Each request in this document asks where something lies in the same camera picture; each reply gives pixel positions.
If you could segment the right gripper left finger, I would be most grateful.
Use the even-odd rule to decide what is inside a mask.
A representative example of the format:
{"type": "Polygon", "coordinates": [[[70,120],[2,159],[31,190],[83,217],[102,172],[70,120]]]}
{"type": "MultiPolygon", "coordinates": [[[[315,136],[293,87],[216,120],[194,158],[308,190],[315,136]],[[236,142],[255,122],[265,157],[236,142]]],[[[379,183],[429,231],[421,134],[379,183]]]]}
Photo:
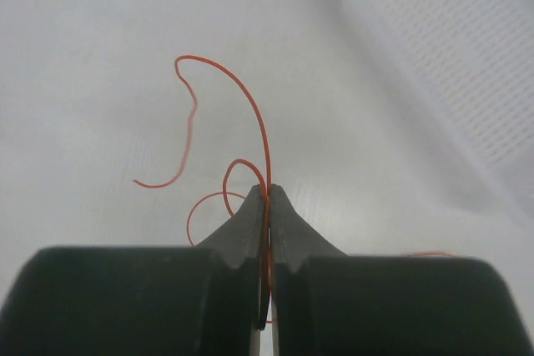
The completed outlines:
{"type": "Polygon", "coordinates": [[[4,355],[256,355],[267,317],[265,201],[186,247],[49,247],[1,308],[4,355]]]}

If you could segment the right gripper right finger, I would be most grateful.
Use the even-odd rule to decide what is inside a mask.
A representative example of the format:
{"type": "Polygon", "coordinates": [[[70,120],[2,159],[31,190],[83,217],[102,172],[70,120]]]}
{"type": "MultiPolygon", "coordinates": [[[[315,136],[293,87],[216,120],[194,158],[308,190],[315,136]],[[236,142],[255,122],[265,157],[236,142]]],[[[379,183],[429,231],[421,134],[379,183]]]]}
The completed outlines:
{"type": "Polygon", "coordinates": [[[501,275],[477,258],[352,256],[270,191],[277,355],[530,355],[501,275]]]}

